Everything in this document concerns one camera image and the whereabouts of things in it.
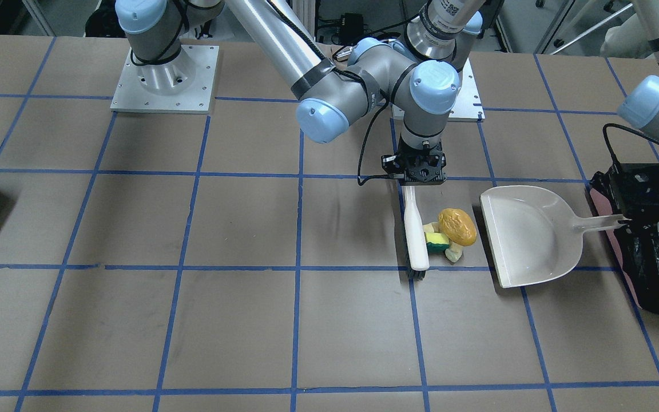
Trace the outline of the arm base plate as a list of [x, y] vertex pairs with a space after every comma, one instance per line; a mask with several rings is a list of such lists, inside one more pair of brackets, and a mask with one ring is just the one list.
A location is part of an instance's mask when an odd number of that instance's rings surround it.
[[410, 114], [413, 121], [424, 119], [449, 122], [478, 122], [486, 118], [479, 99], [471, 63], [459, 71], [450, 63], [413, 58], [418, 67], [408, 78], [411, 103], [416, 107], [392, 105], [392, 119], [403, 120]]
[[209, 114], [220, 48], [183, 45], [175, 60], [163, 65], [135, 65], [127, 55], [110, 109], [148, 114]]

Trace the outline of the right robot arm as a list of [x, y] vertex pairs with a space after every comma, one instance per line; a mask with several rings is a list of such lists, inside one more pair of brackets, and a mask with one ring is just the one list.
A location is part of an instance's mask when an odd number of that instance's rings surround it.
[[117, 1], [130, 54], [112, 109], [206, 112], [215, 52], [183, 45], [181, 36], [228, 8], [298, 99], [296, 120], [304, 135], [327, 143], [380, 102], [395, 105], [404, 113], [404, 128], [396, 152], [382, 157], [384, 177], [402, 185], [437, 185], [446, 179], [441, 133], [463, 68], [454, 61], [461, 28], [436, 17], [440, 5], [426, 3], [400, 40], [358, 40], [346, 68], [339, 68], [282, 1]]

